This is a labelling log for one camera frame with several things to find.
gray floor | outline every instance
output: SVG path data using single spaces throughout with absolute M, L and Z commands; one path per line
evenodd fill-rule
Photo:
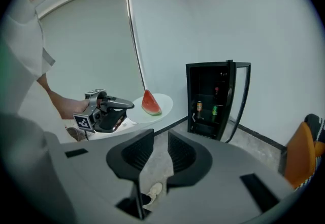
M 228 139 L 233 129 L 232 126 L 231 122 L 227 124 L 221 142 L 225 142 Z M 187 131 L 187 121 L 175 126 L 174 129 Z M 278 171 L 280 162 L 279 149 L 240 129 L 236 130 L 233 139 L 229 143 L 246 150 L 270 169 Z M 168 131 L 154 137 L 153 153 L 140 174 L 140 190 L 142 193 L 147 194 L 150 188 L 157 182 L 161 182 L 164 187 L 161 194 L 152 205 L 144 206 L 144 208 L 151 211 L 153 211 L 166 196 L 167 178 L 174 174 L 173 163 L 167 152 L 167 148 Z

roller blind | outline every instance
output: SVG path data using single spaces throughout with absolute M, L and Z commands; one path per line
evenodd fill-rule
M 53 91 L 72 99 L 96 88 L 130 101 L 143 95 L 126 0 L 73 0 L 41 23 L 56 60 L 47 73 Z

watermelon slice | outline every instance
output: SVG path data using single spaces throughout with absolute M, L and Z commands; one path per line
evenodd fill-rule
M 161 114 L 161 109 L 157 101 L 154 99 L 151 92 L 147 89 L 145 90 L 143 95 L 142 108 L 144 109 L 144 111 L 146 111 L 148 114 L 152 116 Z

white sneaker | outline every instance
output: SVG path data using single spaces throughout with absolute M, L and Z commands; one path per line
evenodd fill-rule
M 151 201 L 147 205 L 151 205 L 154 200 L 157 198 L 157 196 L 161 193 L 163 190 L 163 184 L 161 182 L 157 182 L 154 184 L 151 188 L 150 191 L 147 193 L 147 196 L 151 198 Z

man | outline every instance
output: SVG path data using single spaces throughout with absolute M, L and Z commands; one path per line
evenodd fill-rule
M 66 99 L 49 87 L 46 72 L 55 61 L 44 48 L 44 35 L 32 0 L 12 1 L 2 19 L 1 40 L 35 79 L 17 114 L 56 134 L 61 143 L 73 141 L 61 118 L 73 119 L 73 113 L 83 112 L 88 101 Z

